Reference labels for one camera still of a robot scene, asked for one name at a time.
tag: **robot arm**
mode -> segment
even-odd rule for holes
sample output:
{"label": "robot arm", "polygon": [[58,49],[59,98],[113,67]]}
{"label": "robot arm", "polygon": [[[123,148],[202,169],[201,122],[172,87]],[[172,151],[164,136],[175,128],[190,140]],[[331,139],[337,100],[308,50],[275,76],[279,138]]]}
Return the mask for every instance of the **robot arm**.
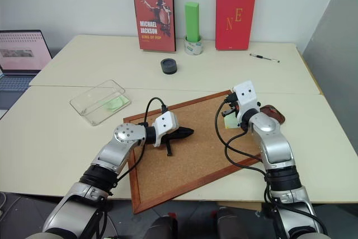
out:
{"label": "robot arm", "polygon": [[317,217],[300,182],[290,144],[282,135],[279,122],[260,112],[252,82],[235,86],[230,99],[237,100],[237,106],[232,107],[239,108],[239,126],[249,131],[260,146],[277,237],[301,239],[303,234],[325,232],[315,220]]}
{"label": "robot arm", "polygon": [[144,144],[158,147],[165,134],[178,128],[177,118],[170,111],[158,117],[152,126],[119,125],[112,140],[101,149],[80,180],[73,184],[48,216],[43,233],[28,239],[92,238],[98,230],[110,190],[117,186],[117,177],[130,151]]}

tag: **clear plastic box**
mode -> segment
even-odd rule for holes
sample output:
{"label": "clear plastic box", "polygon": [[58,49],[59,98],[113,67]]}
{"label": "clear plastic box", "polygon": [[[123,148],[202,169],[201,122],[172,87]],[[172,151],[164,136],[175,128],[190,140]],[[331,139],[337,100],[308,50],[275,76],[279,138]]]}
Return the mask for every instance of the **clear plastic box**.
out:
{"label": "clear plastic box", "polygon": [[91,125],[99,125],[130,104],[125,90],[115,81],[109,80],[76,96],[69,103]]}

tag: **pen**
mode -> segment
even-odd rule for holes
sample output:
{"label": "pen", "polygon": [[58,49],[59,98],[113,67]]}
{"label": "pen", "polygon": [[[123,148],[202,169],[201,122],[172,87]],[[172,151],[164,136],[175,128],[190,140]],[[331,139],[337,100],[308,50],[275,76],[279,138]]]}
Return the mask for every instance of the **pen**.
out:
{"label": "pen", "polygon": [[263,57],[263,56],[261,56],[261,55],[257,55],[257,54],[253,54],[253,53],[250,53],[250,56],[257,57],[257,58],[261,58],[261,59],[266,59],[266,60],[270,60],[270,61],[274,61],[274,62],[277,62],[277,63],[280,62],[280,60],[266,58],[266,57]]}

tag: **book cover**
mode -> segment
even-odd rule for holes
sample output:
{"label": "book cover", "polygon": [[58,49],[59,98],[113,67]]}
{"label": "book cover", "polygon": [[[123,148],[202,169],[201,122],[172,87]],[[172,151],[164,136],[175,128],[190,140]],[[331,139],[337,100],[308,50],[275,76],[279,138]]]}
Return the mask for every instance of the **book cover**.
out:
{"label": "book cover", "polygon": [[215,47],[247,50],[255,0],[216,0]]}
{"label": "book cover", "polygon": [[174,0],[134,0],[139,47],[175,51]]}

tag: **green block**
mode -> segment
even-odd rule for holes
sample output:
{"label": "green block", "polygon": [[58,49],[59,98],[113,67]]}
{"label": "green block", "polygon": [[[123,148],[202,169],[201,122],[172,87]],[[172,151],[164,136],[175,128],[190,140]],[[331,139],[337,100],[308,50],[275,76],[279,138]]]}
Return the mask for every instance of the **green block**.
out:
{"label": "green block", "polygon": [[186,39],[189,42],[197,42],[199,35],[199,3],[185,3]]}

